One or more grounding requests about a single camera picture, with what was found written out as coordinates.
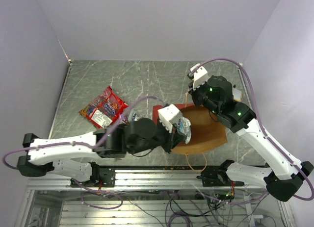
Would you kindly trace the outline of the light blue snack packet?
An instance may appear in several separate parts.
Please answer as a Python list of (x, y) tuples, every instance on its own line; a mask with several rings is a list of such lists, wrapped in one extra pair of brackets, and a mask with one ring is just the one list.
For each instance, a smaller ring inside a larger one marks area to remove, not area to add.
[(180, 117), (176, 126), (177, 131), (185, 136), (185, 143), (188, 144), (191, 139), (191, 122), (186, 117)]

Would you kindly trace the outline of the red brown paper bag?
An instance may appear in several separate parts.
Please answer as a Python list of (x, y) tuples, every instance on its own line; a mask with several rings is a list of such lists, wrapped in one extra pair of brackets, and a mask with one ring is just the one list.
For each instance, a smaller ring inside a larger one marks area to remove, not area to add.
[(181, 142), (171, 153), (184, 155), (204, 155), (206, 152), (227, 143), (226, 127), (216, 122), (217, 117), (204, 107), (192, 103), (177, 104), (183, 116), (191, 122), (191, 140), (188, 144)]

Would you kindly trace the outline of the large red snack bag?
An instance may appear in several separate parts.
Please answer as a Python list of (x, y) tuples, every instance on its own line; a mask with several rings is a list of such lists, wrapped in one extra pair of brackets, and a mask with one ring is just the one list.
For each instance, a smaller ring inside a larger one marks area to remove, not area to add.
[(112, 125), (127, 107), (128, 104), (120, 99), (110, 86), (107, 86), (85, 108), (80, 110), (79, 114), (96, 128), (106, 128)]

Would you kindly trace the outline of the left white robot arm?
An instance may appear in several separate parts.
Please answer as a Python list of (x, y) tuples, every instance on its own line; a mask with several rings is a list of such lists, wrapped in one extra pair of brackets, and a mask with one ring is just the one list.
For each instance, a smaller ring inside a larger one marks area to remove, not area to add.
[(25, 177), (43, 177), (55, 174), (69, 177), (88, 186), (101, 180), (100, 166), (96, 158), (124, 158), (126, 154), (162, 147), (170, 151), (188, 138), (179, 123), (171, 129), (161, 122), (141, 118), (128, 124), (122, 123), (108, 133), (100, 129), (80, 136), (45, 140), (32, 133), (25, 135), (24, 146), (30, 150), (20, 156), (17, 169)]

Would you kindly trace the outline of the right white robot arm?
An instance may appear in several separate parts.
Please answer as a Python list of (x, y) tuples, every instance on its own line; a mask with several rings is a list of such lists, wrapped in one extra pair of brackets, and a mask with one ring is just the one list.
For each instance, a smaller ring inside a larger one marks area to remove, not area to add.
[(240, 181), (265, 188), (274, 198), (286, 202), (302, 186), (314, 167), (300, 161), (265, 135), (255, 112), (234, 100), (233, 86), (222, 76), (211, 76), (202, 83), (192, 80), (188, 85), (195, 106), (203, 106), (217, 121), (249, 143), (268, 164), (267, 168), (242, 165), (226, 160), (219, 167), (216, 180), (225, 186)]

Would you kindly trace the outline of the grey silver snack wrapper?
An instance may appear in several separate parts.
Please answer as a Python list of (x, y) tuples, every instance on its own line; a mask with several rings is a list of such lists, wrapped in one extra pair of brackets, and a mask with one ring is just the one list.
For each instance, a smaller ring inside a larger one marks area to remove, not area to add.
[(134, 122), (134, 121), (138, 121), (139, 119), (140, 119), (140, 116), (139, 116), (138, 112), (136, 110), (132, 109), (129, 113), (128, 121)]

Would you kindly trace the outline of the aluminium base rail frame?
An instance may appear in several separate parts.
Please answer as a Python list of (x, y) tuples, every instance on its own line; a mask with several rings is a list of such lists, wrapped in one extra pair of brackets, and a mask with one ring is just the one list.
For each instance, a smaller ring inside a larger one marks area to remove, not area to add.
[(51, 175), (31, 178), (18, 227), (294, 227), (288, 203), (217, 167), (101, 168), (95, 186)]

